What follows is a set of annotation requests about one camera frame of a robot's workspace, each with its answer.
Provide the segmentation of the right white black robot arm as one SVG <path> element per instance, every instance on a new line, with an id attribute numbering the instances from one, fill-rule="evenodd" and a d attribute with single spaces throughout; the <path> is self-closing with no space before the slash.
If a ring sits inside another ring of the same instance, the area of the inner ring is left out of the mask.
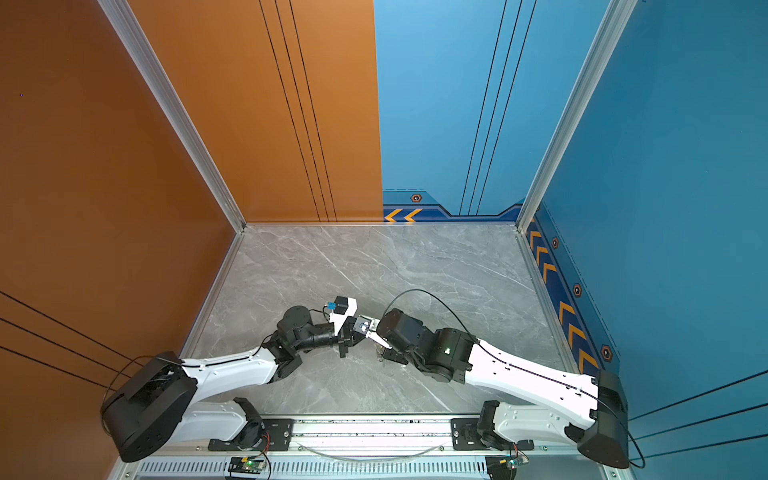
<path id="1" fill-rule="evenodd" d="M 628 402 L 616 374 L 556 370 L 466 331 L 431 331 L 399 309 L 372 321 L 366 335 L 438 381 L 494 390 L 541 408 L 539 414 L 524 414 L 503 402 L 486 402 L 477 424 L 484 445 L 509 450 L 523 440 L 565 443 L 596 463 L 629 468 Z"/>

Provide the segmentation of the aluminium front rail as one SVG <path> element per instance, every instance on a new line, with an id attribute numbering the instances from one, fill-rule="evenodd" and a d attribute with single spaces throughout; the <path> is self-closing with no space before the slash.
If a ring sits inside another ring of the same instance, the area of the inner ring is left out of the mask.
<path id="1" fill-rule="evenodd" d="M 515 406 L 524 414 L 539 414 L 540 408 Z M 298 415 L 294 417 L 269 417 L 264 419 L 291 418 L 294 420 L 293 435 L 286 452 L 312 451 L 317 455 L 338 456 L 389 456 L 409 455 L 418 451 L 454 451 L 449 421 L 453 418 L 475 418 L 478 414 L 404 414 L 404 415 Z M 207 449 L 207 442 L 193 440 L 172 443 L 161 449 L 198 445 Z M 514 450 L 532 451 L 537 447 L 563 447 L 573 445 L 550 441 L 523 440 Z"/>

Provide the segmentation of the green circuit board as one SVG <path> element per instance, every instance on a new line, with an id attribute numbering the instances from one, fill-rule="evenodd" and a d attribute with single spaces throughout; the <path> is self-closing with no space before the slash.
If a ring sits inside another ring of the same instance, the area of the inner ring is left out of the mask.
<path id="1" fill-rule="evenodd" d="M 231 457 L 227 467 L 228 479 L 266 479 L 269 474 L 267 461 L 263 457 Z"/>
<path id="2" fill-rule="evenodd" d="M 526 456 L 486 456 L 486 472 L 490 480 L 515 480 L 522 466 L 529 463 Z"/>

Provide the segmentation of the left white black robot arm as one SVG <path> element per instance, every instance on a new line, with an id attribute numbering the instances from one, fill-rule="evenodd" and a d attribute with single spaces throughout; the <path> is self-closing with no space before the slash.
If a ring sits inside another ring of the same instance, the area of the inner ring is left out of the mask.
<path id="1" fill-rule="evenodd" d="M 303 352 L 336 347 L 345 355 L 370 328 L 356 310 L 354 302 L 336 302 L 328 322 L 316 324 L 310 309 L 295 306 L 254 349 L 208 359 L 154 356 L 101 407 L 120 459 L 136 462 L 167 444 L 193 440 L 214 451 L 265 448 L 267 426 L 249 400 L 215 403 L 213 397 L 285 379 L 301 365 Z"/>

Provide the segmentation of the left green circuit board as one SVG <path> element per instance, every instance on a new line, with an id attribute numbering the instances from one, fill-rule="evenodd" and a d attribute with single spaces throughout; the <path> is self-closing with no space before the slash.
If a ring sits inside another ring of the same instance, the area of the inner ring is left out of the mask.
<path id="1" fill-rule="evenodd" d="M 228 479 L 266 479 L 269 474 L 267 461 L 263 457 L 231 457 L 227 467 Z"/>

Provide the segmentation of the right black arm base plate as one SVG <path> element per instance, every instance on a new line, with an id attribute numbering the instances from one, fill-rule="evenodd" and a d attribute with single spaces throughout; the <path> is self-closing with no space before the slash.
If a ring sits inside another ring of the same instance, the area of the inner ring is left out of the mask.
<path id="1" fill-rule="evenodd" d="M 456 451 L 474 450 L 514 450 L 512 443 L 492 431 L 481 431 L 479 420 L 475 418 L 453 418 L 449 421 L 453 449 Z"/>

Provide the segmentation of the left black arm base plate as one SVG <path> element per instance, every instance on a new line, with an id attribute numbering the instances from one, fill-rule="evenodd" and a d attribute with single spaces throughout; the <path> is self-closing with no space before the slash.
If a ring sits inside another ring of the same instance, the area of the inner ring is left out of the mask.
<path id="1" fill-rule="evenodd" d="M 207 450 L 211 452 L 286 452 L 290 447 L 294 424 L 291 418 L 249 421 L 232 440 L 211 439 Z"/>

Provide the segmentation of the right green circuit board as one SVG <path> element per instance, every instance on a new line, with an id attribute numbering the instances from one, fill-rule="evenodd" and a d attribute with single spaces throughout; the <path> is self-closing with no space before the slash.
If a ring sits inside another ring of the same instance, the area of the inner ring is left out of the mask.
<path id="1" fill-rule="evenodd" d="M 529 463 L 526 456 L 486 456 L 486 472 L 490 480 L 515 480 L 522 466 Z"/>

